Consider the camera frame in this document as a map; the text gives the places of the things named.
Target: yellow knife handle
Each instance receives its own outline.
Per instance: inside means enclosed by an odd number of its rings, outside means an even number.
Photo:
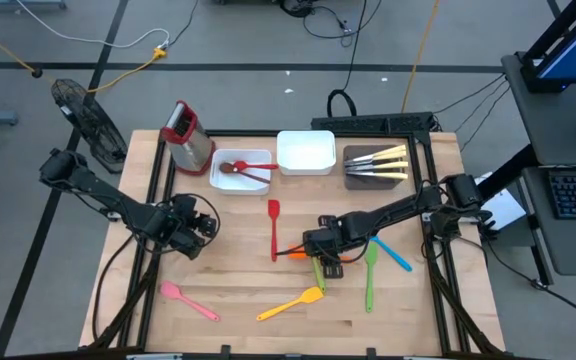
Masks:
[[[398,152],[393,152],[393,153],[387,153],[387,154],[383,154],[383,155],[377,155],[375,157],[372,158],[372,161],[375,160],[389,160],[389,159],[399,159],[399,158],[403,158],[404,156],[406,156],[406,151],[398,151]]]
[[[396,161],[387,164],[375,165],[375,169],[395,169],[408,167],[408,161]]]
[[[372,156],[375,157],[375,156],[379,156],[379,155],[390,154],[393,152],[400,152],[400,151],[406,151],[406,145],[399,145],[399,146],[391,147],[391,148],[386,149],[386,150],[381,150],[381,151],[378,151],[378,152],[372,154]]]
[[[279,314],[280,312],[282,312],[282,311],[284,311],[284,310],[286,310],[292,306],[299,304],[300,302],[301,301],[299,299],[296,299],[296,300],[293,300],[287,304],[283,304],[283,305],[277,306],[274,309],[270,309],[270,310],[260,314],[259,316],[257,316],[257,321],[266,320],[271,316],[275,316],[275,315]]]
[[[399,180],[407,180],[408,179],[408,174],[404,174],[404,173],[378,173],[378,175],[375,175],[375,176],[388,178],[388,179],[399,179]]]

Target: black fan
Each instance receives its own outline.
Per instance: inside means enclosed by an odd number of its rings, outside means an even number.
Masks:
[[[56,80],[51,92],[66,119],[90,145],[92,156],[110,173],[120,173],[126,160],[126,142],[97,101],[70,79]]]

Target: green spatula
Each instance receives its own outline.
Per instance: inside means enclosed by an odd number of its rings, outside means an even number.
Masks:
[[[377,262],[377,250],[379,246],[370,242],[368,244],[368,251],[366,251],[366,264],[368,265],[368,281],[366,282],[366,312],[372,312],[372,273],[373,267]]]

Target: white square container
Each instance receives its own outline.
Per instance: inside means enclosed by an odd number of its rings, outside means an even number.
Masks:
[[[336,162],[335,135],[328,130],[277,135],[277,163],[284,175],[328,175]]]
[[[212,155],[210,166],[210,185],[224,195],[266,195],[269,184],[264,184],[239,174],[224,174],[219,165],[224,162],[234,163],[237,160],[249,164],[271,164],[272,154],[268,150],[258,149],[219,149]],[[270,180],[271,170],[246,169],[246,172]]]

